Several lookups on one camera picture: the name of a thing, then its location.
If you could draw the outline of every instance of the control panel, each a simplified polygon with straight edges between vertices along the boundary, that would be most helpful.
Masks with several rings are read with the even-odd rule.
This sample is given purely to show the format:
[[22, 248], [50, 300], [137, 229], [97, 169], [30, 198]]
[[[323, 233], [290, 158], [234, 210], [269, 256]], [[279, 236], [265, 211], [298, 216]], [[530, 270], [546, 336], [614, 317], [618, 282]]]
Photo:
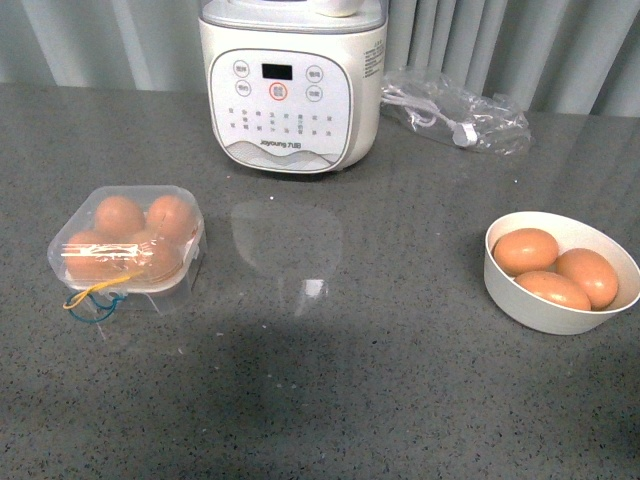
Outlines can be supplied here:
[[310, 53], [242, 49], [220, 55], [211, 68], [214, 125], [234, 158], [308, 170], [342, 158], [352, 93], [337, 63]]

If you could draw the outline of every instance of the appliance lid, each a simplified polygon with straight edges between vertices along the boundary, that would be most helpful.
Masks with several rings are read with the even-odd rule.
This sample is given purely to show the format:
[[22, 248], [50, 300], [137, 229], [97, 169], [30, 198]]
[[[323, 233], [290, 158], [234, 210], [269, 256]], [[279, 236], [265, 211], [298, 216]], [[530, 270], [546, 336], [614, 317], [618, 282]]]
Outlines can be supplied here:
[[365, 0], [353, 15], [327, 17], [314, 12], [306, 0], [212, 0], [203, 5], [201, 17], [228, 28], [341, 34], [381, 27], [387, 20], [387, 8], [386, 0]]

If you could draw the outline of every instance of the red button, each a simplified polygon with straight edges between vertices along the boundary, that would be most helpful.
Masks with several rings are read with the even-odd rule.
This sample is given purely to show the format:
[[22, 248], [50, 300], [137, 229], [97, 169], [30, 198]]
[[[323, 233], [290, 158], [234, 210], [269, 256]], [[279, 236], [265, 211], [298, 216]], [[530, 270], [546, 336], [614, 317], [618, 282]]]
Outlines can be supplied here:
[[287, 93], [287, 87], [285, 87], [280, 82], [272, 83], [269, 87], [269, 95], [271, 95], [271, 98], [278, 102], [281, 102], [282, 100], [287, 98]]

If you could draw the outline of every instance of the power cord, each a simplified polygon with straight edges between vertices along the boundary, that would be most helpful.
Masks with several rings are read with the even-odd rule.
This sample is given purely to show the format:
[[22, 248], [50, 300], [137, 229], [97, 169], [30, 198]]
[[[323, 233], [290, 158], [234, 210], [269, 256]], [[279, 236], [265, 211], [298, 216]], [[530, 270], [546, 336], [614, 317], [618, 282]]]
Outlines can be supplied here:
[[[453, 132], [453, 143], [459, 147], [473, 147], [478, 143], [478, 133], [469, 122], [456, 122], [445, 116], [438, 106], [426, 98], [407, 95], [394, 86], [385, 87], [382, 92], [382, 102], [388, 105], [403, 107], [415, 118], [414, 122], [421, 127], [432, 127], [438, 119], [442, 120]], [[425, 117], [420, 112], [430, 115]]]

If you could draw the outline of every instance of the button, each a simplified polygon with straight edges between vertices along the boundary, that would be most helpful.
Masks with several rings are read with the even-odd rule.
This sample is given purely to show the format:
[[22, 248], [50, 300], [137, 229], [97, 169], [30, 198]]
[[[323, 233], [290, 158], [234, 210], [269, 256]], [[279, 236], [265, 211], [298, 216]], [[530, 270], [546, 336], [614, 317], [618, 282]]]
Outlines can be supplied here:
[[307, 98], [312, 102], [319, 102], [322, 100], [322, 89], [317, 85], [311, 85], [307, 88]]
[[307, 80], [311, 83], [318, 83], [324, 77], [324, 72], [317, 65], [311, 65], [307, 68]]
[[249, 65], [247, 62], [238, 60], [233, 64], [233, 72], [240, 78], [246, 78], [249, 75]]
[[272, 83], [269, 87], [269, 95], [271, 95], [271, 98], [273, 98], [274, 100], [281, 102], [282, 100], [287, 98], [287, 87], [285, 87], [280, 82]]
[[249, 85], [249, 82], [240, 80], [236, 83], [236, 92], [242, 97], [248, 97], [251, 95], [251, 85]]

